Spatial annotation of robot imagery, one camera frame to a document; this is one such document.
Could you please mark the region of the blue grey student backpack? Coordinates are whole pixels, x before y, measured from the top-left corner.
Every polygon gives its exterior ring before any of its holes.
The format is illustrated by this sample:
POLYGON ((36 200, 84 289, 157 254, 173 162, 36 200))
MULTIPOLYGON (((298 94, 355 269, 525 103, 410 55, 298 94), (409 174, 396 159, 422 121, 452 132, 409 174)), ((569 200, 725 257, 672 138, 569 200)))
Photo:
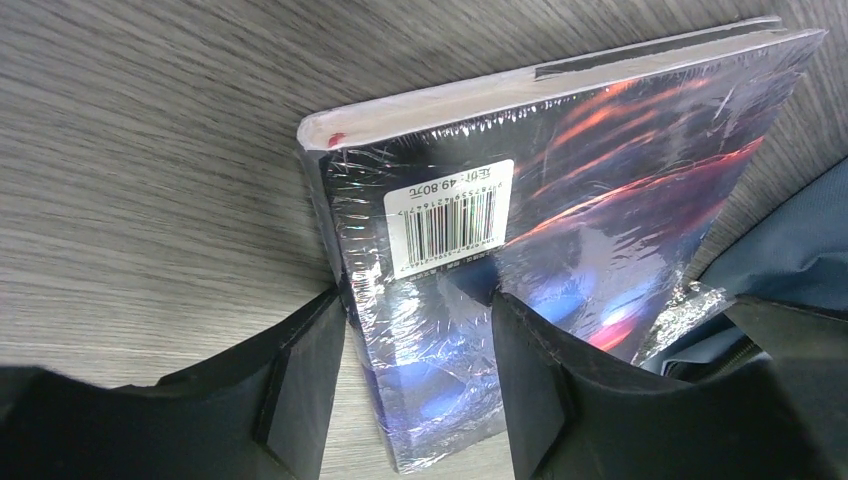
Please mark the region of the blue grey student backpack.
POLYGON ((847 163, 841 161, 780 205, 702 274, 732 295, 809 307, 826 319, 764 320, 764 342, 719 314, 648 359, 649 372, 687 381, 728 373, 788 352, 847 357, 847 163))

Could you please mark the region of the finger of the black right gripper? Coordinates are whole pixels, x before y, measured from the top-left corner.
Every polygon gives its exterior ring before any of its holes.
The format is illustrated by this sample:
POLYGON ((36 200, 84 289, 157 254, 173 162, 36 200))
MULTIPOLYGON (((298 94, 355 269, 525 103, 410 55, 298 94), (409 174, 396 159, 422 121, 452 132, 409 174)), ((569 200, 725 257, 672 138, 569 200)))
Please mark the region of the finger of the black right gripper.
POLYGON ((829 458, 847 456, 847 312, 739 296, 725 315, 771 357, 829 458))

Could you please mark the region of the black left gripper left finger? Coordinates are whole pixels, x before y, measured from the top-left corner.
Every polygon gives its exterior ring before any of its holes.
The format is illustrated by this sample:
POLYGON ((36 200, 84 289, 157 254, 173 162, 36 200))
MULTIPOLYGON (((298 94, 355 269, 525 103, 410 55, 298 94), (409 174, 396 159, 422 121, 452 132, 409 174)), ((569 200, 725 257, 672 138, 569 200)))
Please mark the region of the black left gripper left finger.
POLYGON ((328 290, 152 386, 1 370, 5 479, 316 479, 345 337, 328 290))

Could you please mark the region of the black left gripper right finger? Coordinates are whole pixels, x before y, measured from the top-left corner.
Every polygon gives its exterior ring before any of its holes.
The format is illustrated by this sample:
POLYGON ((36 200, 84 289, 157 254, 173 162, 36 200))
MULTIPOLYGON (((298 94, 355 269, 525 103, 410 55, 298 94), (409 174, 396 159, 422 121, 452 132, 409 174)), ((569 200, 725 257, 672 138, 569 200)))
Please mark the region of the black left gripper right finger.
POLYGON ((493 299, 518 479, 843 479, 771 359, 688 383, 619 360, 516 297, 493 299))

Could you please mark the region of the dark blue galaxy cover book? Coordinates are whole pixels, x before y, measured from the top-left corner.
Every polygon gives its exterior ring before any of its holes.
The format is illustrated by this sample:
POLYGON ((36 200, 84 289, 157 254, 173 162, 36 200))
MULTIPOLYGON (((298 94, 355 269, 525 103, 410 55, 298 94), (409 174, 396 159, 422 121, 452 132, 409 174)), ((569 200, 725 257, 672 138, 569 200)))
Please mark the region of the dark blue galaxy cover book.
POLYGON ((396 472, 504 431, 497 290, 637 356, 825 37, 751 18, 302 119, 396 472))

